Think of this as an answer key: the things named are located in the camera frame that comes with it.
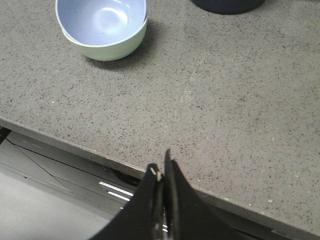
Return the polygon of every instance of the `gray speckled countertop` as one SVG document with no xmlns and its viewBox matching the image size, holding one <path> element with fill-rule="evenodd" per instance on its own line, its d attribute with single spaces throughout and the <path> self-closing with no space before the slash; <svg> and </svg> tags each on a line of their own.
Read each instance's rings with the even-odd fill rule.
<svg viewBox="0 0 320 240">
<path fill-rule="evenodd" d="M 1 1 L 0 126 L 136 176 L 170 147 L 206 201 L 320 239 L 320 2 L 149 0 L 148 15 L 132 55 L 98 62 L 54 0 Z"/>
</svg>

